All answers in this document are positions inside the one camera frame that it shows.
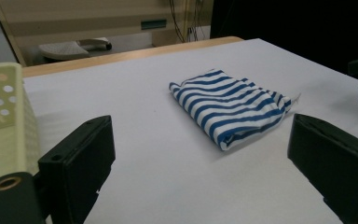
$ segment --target light green plastic basket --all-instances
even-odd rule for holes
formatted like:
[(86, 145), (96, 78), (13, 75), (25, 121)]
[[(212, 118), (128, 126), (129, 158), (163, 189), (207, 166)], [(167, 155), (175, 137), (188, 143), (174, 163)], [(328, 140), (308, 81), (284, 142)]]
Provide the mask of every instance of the light green plastic basket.
[(0, 176), (35, 174), (40, 158), (34, 111), (22, 86), (21, 66), (0, 63)]

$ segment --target dark background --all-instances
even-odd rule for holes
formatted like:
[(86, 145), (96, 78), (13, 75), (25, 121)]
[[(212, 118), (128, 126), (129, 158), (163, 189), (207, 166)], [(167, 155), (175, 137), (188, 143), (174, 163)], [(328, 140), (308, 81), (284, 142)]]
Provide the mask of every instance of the dark background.
[(214, 0), (211, 38), (261, 38), (348, 73), (358, 59), (358, 1)]

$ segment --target blue and white striped fabric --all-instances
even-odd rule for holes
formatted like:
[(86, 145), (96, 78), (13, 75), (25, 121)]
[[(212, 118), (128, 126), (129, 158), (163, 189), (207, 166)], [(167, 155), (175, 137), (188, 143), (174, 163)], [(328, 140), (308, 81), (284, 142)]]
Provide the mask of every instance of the blue and white striped fabric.
[(171, 83), (170, 91), (222, 150), (277, 126), (292, 106), (287, 96), (216, 69), (181, 85)]

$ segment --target white surface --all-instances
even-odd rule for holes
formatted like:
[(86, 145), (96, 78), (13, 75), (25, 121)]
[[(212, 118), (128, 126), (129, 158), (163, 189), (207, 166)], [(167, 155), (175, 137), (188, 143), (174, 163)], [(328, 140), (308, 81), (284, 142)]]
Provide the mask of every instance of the white surface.
[[(171, 81), (219, 68), (299, 104), (281, 125), (222, 152), (179, 106)], [(294, 113), (358, 137), (358, 81), (260, 39), (25, 79), (43, 153), (111, 115), (117, 160), (86, 223), (341, 223), (287, 159)]]

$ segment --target white table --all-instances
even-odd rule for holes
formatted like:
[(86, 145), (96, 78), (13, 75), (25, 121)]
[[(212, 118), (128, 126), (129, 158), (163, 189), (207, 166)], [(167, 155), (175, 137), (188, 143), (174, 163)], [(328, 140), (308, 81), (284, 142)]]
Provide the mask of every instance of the white table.
[[(220, 68), (289, 96), (280, 126), (222, 152), (174, 100), (170, 82)], [(111, 115), (117, 159), (86, 223), (341, 223), (287, 159), (294, 113), (358, 137), (358, 80), (261, 39), (24, 79), (46, 153)]]

